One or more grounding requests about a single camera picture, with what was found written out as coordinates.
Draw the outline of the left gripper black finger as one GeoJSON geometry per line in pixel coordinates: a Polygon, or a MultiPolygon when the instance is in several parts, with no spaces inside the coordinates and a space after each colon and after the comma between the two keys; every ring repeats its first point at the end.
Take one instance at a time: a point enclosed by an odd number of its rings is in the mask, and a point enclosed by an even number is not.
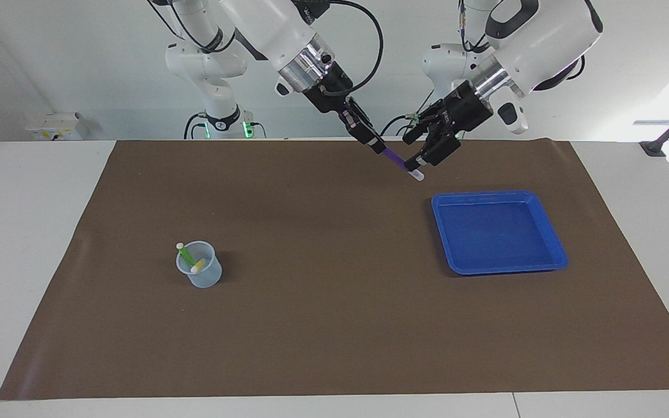
{"type": "Polygon", "coordinates": [[[446,111],[445,100],[437,100],[428,106],[425,111],[417,114],[417,120],[413,127],[409,128],[402,136],[406,145],[412,145],[422,135],[425,135],[425,146],[433,146],[444,133],[448,132],[448,124],[444,113],[446,111]]]}
{"type": "Polygon", "coordinates": [[[411,145],[423,134],[427,134],[425,144],[419,152],[404,162],[406,171],[414,171],[424,165],[439,165],[461,146],[462,131],[454,131],[452,126],[417,125],[404,135],[404,143],[411,145]]]}

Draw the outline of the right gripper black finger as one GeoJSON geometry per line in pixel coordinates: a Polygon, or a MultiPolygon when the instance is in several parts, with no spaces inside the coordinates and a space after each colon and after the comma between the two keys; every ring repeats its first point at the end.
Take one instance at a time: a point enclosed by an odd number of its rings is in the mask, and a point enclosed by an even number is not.
{"type": "MultiPolygon", "coordinates": [[[[343,111],[341,111],[339,113],[339,119],[343,123],[343,111]]],[[[376,133],[375,140],[356,140],[356,141],[358,141],[362,145],[369,146],[369,148],[372,151],[374,151],[376,154],[382,154],[385,150],[387,150],[387,145],[383,141],[383,138],[380,137],[380,135],[377,134],[377,133],[376,133]]]]}
{"type": "Polygon", "coordinates": [[[351,137],[356,140],[375,140],[376,132],[369,117],[355,102],[354,98],[345,98],[343,103],[343,124],[351,137]]]}

